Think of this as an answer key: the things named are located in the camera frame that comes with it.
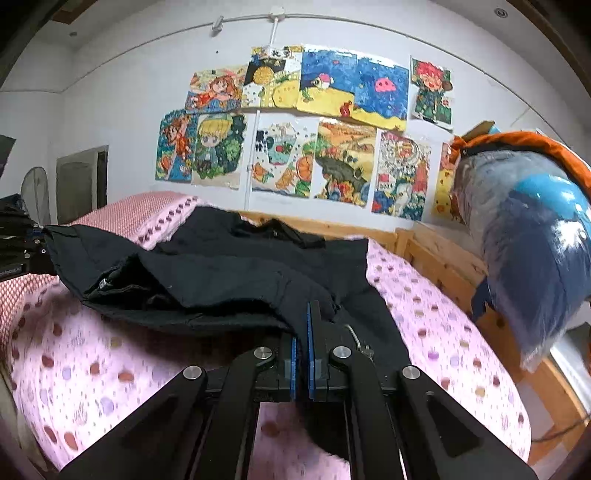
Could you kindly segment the black padded jacket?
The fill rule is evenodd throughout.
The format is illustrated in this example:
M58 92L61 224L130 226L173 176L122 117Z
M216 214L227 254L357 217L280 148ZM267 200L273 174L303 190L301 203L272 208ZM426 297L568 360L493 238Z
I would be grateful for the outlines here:
M84 225L49 226L46 248L87 307L170 333L267 333L308 341L308 306L371 348L380 377L409 352L386 300L370 285L368 240L325 240L273 220L198 207L172 237L146 250Z

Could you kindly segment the white electric fan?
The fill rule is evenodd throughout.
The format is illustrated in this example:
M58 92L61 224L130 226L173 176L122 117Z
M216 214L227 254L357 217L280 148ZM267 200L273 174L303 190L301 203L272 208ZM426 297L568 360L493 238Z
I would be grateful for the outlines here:
M32 220L40 225L50 223L48 178L43 167L33 167L25 174L20 195Z

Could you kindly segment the red white checked pillow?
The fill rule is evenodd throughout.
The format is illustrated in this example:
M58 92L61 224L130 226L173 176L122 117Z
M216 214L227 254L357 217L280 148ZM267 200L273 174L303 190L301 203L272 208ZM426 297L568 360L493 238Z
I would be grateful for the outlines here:
M171 238L197 206L196 196L178 192L148 192L111 203L74 221L102 229L149 250ZM58 280L51 275L27 274L1 284L1 358L6 359L18 322L39 307L44 293Z

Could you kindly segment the pink dotted bed quilt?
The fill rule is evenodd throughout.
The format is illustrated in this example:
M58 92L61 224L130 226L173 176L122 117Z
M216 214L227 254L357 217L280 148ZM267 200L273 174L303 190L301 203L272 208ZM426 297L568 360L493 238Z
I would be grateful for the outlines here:
M374 239L174 192L1 215L6 386L61 479L531 479L517 387Z

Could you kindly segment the red-haired girl drawing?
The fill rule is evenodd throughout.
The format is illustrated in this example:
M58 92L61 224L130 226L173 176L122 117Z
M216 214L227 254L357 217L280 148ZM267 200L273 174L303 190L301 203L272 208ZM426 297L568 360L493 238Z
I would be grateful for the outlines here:
M156 180L191 182L197 125L197 115L185 109L173 110L161 120L155 159Z

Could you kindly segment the blond boy drawing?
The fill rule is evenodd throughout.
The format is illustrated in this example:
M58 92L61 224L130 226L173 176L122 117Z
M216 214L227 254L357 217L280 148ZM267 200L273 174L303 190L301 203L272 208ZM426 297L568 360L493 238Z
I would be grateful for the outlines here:
M246 117L239 113L199 117L191 184L238 190Z

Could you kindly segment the plastic bag of bedding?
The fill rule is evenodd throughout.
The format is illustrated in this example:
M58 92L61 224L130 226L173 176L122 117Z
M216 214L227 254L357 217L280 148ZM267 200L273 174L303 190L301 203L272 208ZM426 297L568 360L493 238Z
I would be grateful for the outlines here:
M501 145L462 150L453 192L487 267L473 316L503 316L534 371L590 298L589 198L550 156Z

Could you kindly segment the anime girl drawing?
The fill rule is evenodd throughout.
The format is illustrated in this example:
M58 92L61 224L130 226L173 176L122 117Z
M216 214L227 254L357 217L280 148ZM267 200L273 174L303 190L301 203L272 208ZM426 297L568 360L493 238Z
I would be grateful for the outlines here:
M195 72L189 82L185 110L198 115L239 110L245 74L245 65Z

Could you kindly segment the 2024 city drawing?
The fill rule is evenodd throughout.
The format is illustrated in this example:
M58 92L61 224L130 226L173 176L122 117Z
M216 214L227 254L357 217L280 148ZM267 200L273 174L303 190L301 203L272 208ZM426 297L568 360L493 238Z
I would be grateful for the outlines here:
M390 131L381 134L373 213L413 221L422 219L431 153L426 142Z

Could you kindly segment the yellow chick drawing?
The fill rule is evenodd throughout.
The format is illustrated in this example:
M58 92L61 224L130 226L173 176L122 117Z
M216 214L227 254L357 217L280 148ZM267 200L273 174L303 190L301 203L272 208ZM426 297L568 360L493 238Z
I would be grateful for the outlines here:
M452 161L452 149L448 143L441 148L439 171L432 207L432 215L439 220L447 220L463 225L457 198L453 194L456 164Z

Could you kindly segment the orange fruit drink drawing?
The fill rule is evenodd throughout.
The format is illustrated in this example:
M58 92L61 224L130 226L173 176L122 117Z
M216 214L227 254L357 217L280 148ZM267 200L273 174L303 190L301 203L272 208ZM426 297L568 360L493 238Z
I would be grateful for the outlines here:
M266 122L256 131L252 190L308 198L318 122Z

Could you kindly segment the black whale landscape drawing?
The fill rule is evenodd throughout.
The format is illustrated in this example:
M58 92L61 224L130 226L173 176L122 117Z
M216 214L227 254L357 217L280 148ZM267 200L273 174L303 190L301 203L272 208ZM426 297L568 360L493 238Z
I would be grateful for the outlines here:
M331 119L318 122L315 164L322 185L315 198L365 208L373 176L377 129Z

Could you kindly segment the moon and yellow planet drawing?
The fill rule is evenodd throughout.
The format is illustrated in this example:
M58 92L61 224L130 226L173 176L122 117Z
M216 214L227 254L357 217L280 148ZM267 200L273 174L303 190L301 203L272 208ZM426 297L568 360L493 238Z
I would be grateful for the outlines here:
M242 107L296 107L303 54L301 45L252 47L242 86Z

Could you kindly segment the pink jellyfish sea drawing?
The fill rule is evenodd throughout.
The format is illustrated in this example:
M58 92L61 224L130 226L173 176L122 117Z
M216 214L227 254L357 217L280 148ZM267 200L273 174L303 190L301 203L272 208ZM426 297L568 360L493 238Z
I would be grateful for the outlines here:
M359 57L351 117L388 131L407 128L409 69L378 58Z

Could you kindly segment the red-haired green-coat figure drawing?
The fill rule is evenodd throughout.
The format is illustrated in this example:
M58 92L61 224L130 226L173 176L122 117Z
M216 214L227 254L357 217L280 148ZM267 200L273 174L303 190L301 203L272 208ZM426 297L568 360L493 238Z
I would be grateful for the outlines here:
M411 83L418 88L413 117L453 131L453 73L428 61L411 58Z

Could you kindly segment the blue sea yellow sand drawing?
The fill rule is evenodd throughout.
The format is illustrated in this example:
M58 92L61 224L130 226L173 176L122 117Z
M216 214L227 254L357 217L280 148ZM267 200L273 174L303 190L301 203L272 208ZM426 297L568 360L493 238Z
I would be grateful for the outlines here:
M298 111L335 118L351 116L359 83L355 53L305 47L301 57Z

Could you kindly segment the wooden bed frame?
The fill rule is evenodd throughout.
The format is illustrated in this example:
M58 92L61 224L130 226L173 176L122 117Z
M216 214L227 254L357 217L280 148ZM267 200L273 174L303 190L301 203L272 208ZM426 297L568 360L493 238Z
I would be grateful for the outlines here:
M549 478L581 440L590 416L567 377L546 357L533 372L505 319L486 308L477 321L471 300L484 279L483 261L419 224L391 232L284 216L284 223L326 239L360 235L393 259L392 306L413 302L398 324L412 359L473 413L540 478Z

